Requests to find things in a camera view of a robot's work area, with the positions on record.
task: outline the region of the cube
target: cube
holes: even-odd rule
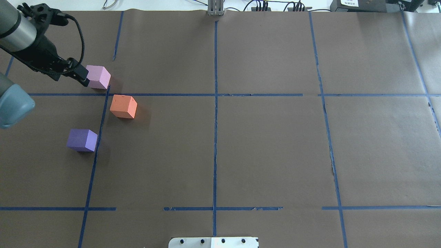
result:
[[[131,96],[113,95],[110,112],[119,118],[135,118],[136,107],[138,104]]]
[[[107,89],[110,81],[110,73],[104,66],[87,65],[86,69],[89,71],[87,78],[90,80],[90,88]]]
[[[95,151],[98,135],[89,129],[71,129],[67,147],[75,151]]]

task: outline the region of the electrical cable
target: electrical cable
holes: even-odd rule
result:
[[[294,6],[295,6],[295,2],[289,2],[289,3],[286,4],[286,6],[285,6],[285,8],[283,9],[283,11],[285,11],[286,8],[288,8],[288,5],[289,5],[289,4],[294,4]]]
[[[44,70],[41,70],[41,69],[39,69],[39,68],[37,68],[37,67],[35,67],[35,66],[29,64],[28,62],[24,61],[23,59],[21,59],[21,58],[19,58],[19,57],[15,57],[15,56],[12,54],[11,51],[9,51],[8,49],[6,49],[6,48],[3,47],[2,45],[0,45],[0,47],[1,47],[3,50],[5,50],[7,53],[9,53],[11,56],[15,57],[18,61],[22,62],[23,64],[25,64],[27,67],[31,68],[31,69],[34,70],[34,71],[41,72],[41,73],[46,74],[46,75],[64,75],[64,74],[67,74],[67,73],[69,73],[69,72],[72,72],[72,71],[76,70],[76,69],[81,65],[81,62],[82,62],[82,60],[83,60],[83,58],[84,58],[84,37],[83,37],[82,31],[81,31],[81,28],[80,28],[80,24],[78,23],[77,19],[75,19],[75,17],[73,17],[73,16],[71,16],[71,15],[69,15],[69,14],[65,14],[64,17],[67,18],[67,19],[70,19],[70,20],[72,20],[72,21],[75,22],[75,24],[77,25],[77,28],[78,28],[78,33],[80,34],[80,39],[81,39],[81,56],[80,56],[80,60],[78,61],[78,64],[76,64],[76,65],[75,65],[74,67],[72,67],[71,69],[68,69],[67,71],[64,71],[64,72],[50,72],[50,71],[44,71]]]
[[[225,9],[235,9],[235,10],[237,10],[237,11],[240,11],[240,10],[238,10],[238,9],[236,9],[236,8],[233,8],[233,7],[228,7],[228,8],[225,8]]]
[[[208,4],[203,3],[203,2],[199,2],[198,0],[192,0],[192,1],[195,1],[195,2],[198,2],[198,3],[203,4],[203,5],[205,5],[205,6],[208,6]]]
[[[292,11],[299,11],[299,7],[301,5],[301,2],[297,2],[297,4],[295,5],[294,9]]]
[[[115,6],[116,2],[118,2],[118,0],[115,0],[111,5],[109,5],[109,6],[106,7],[106,6],[105,6],[106,3],[107,3],[107,0],[106,0],[106,2],[105,2],[104,5],[103,5],[103,9],[106,10],[106,9],[110,9],[110,8],[112,8],[113,6]]]
[[[332,12],[330,9],[313,9],[313,10],[308,10],[308,11],[311,12],[311,11],[319,11],[319,10],[327,10],[327,11]]]
[[[245,8],[243,8],[243,11],[245,11],[247,9],[248,5],[250,5],[254,1],[256,1],[256,8],[257,8],[257,2],[259,2],[259,0],[251,0],[245,5]]]
[[[250,5],[252,2],[254,2],[254,1],[256,1],[256,2],[260,2],[260,1],[264,1],[264,2],[270,2],[270,3],[285,3],[285,4],[289,4],[289,3],[294,3],[294,4],[296,4],[296,2],[287,2],[287,1],[272,1],[272,0],[268,0],[268,1],[266,1],[266,0],[251,0],[251,1],[249,1],[246,5],[245,5],[245,8],[243,8],[243,11],[246,11],[247,10],[247,7],[248,7],[248,5]]]

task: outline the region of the table surface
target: table surface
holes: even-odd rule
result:
[[[111,86],[0,53],[36,101],[0,132],[1,247],[439,247],[441,15],[70,14]],[[74,25],[48,37],[79,56]],[[114,94],[135,119],[110,113]],[[97,151],[67,148],[71,128]]]

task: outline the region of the blue tape line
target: blue tape line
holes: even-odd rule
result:
[[[348,241],[346,239],[346,228],[344,226],[344,219],[343,219],[343,210],[341,208],[340,189],[338,186],[337,170],[335,168],[334,151],[333,151],[332,140],[331,140],[331,131],[329,130],[328,114],[326,112],[326,103],[325,103],[325,97],[324,97],[324,92],[323,92],[323,82],[321,80],[321,74],[320,74],[320,70],[318,68],[318,53],[317,53],[317,46],[316,46],[316,42],[315,42],[314,26],[312,23],[311,12],[308,12],[308,14],[309,14],[309,23],[311,26],[311,36],[312,36],[312,43],[313,43],[313,47],[314,47],[315,63],[317,65],[317,76],[318,76],[318,80],[320,83],[321,103],[323,105],[323,114],[325,116],[326,133],[328,135],[329,155],[331,157],[332,168],[334,171],[335,192],[337,195],[337,203],[338,203],[338,207],[339,207],[341,233],[343,236],[343,245],[344,245],[344,248],[348,248]]]
[[[303,94],[218,94],[220,97],[302,97]]]
[[[84,211],[84,207],[0,207],[0,211]],[[116,207],[91,207],[89,211],[116,211]]]
[[[429,92],[427,90],[426,81],[424,80],[424,77],[422,76],[421,68],[420,68],[418,60],[416,58],[415,50],[414,50],[414,47],[413,47],[413,44],[412,44],[412,41],[411,41],[411,37],[409,36],[409,31],[407,30],[406,19],[404,17],[404,13],[403,12],[401,12],[401,18],[403,19],[404,32],[406,33],[407,41],[409,42],[409,45],[410,45],[410,48],[411,48],[411,51],[412,51],[412,56],[413,56],[413,58],[415,60],[416,68],[418,70],[418,74],[419,74],[419,77],[421,79],[422,86],[424,88],[424,92],[426,93],[426,96],[427,96],[427,101],[429,102],[429,105],[430,105],[430,110],[432,112],[432,116],[434,117],[435,125],[436,125],[437,130],[438,130],[438,135],[440,136],[440,139],[441,139],[441,129],[440,129],[440,125],[439,125],[439,122],[438,122],[438,118],[437,118],[437,115],[435,114],[435,110],[434,110],[434,106],[432,104],[432,100],[429,97]]]
[[[425,94],[323,94],[325,97],[425,97]]]
[[[113,59],[112,59],[112,61],[115,61],[116,53],[118,52],[118,43],[120,42],[121,26],[123,24],[123,17],[124,17],[124,11],[121,11],[120,24],[118,26],[118,34],[116,35],[115,51],[113,52]]]
[[[75,97],[96,97],[96,96],[106,96],[106,94],[98,93],[30,93],[30,96],[75,96]]]
[[[219,211],[251,211],[251,210],[263,210],[263,211],[278,211],[283,207],[217,207]]]
[[[216,207],[217,211],[278,211],[283,207]],[[165,207],[164,211],[213,211],[212,207]]]
[[[81,225],[81,232],[80,232],[80,239],[78,241],[78,248],[81,248],[81,246],[82,246],[82,240],[84,237],[84,229],[86,227],[87,212],[89,211],[90,195],[92,194],[93,178],[95,177],[95,168],[97,166],[97,160],[98,160],[98,149],[100,148],[101,135],[102,135],[103,126],[104,126],[104,119],[105,119],[106,111],[107,111],[107,101],[109,98],[109,91],[110,91],[110,86],[107,88],[106,99],[104,101],[104,107],[103,107],[103,114],[101,116],[100,131],[98,133],[97,146],[95,148],[95,157],[93,158],[92,173],[90,174],[89,190],[87,191],[86,206],[84,208],[83,222]]]
[[[12,62],[13,62],[13,61],[14,61],[14,57],[11,56],[11,59],[9,60],[9,64],[7,65],[7,68],[6,68],[6,73],[4,74],[6,77],[7,77],[8,74],[9,74],[9,70],[11,69]]]
[[[394,210],[394,209],[436,209],[440,206],[345,206],[343,210]],[[339,207],[322,207],[322,210],[339,210]]]
[[[88,211],[116,211],[116,207],[89,207]]]
[[[164,211],[213,211],[213,207],[165,207]]]
[[[0,207],[0,211],[84,211],[84,207]]]
[[[213,161],[213,237],[217,220],[217,22],[214,23],[214,161]]]
[[[113,95],[145,96],[145,97],[214,97],[214,94],[181,94],[181,93],[111,93]]]

